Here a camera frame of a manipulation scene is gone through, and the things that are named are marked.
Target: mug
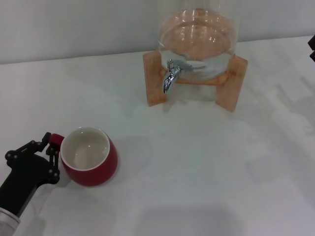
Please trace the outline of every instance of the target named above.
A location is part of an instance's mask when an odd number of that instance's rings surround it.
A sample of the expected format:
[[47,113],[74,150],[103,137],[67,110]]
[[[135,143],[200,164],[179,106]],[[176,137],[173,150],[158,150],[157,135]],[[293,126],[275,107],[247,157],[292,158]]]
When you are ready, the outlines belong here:
[[112,141],[96,127],[79,127],[63,138],[60,156],[70,178],[83,186],[106,182],[118,163]]

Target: glass beverage dispenser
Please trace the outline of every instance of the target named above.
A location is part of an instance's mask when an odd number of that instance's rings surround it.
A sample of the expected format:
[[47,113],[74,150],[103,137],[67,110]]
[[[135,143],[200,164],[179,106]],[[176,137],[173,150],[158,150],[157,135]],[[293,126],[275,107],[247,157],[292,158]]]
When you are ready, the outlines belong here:
[[187,80],[223,74],[234,55],[242,1],[159,0],[163,67],[175,71],[179,65],[181,79]]

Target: tabletop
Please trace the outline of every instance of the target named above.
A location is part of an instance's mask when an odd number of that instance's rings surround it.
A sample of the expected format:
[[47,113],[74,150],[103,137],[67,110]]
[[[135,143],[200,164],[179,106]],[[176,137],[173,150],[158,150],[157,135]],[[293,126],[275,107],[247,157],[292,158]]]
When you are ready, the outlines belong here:
[[97,126],[119,153],[99,187],[72,182],[61,166],[15,235],[313,236],[310,38],[238,43],[249,66],[232,114],[207,86],[176,85],[148,107],[143,53],[0,65],[0,183],[5,153],[46,132]]

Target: wooden leg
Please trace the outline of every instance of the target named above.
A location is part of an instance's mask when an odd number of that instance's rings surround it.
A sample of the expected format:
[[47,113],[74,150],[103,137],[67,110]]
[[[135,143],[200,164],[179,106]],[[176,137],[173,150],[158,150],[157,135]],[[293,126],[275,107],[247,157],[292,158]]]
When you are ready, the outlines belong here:
[[228,66],[228,79],[223,85],[217,86],[216,103],[230,112],[236,108],[247,65],[247,60],[234,56]]
[[160,76],[160,71],[163,67],[159,51],[144,54],[143,64],[149,106],[166,102],[167,96],[162,91],[163,77]]

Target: metal spigot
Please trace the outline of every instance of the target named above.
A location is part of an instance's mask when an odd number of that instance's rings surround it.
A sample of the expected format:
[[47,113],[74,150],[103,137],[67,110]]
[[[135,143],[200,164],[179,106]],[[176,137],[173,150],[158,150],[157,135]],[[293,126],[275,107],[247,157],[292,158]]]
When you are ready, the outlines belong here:
[[183,61],[170,59],[167,61],[167,70],[162,84],[165,94],[169,94],[171,87],[182,73],[193,71],[193,67]]

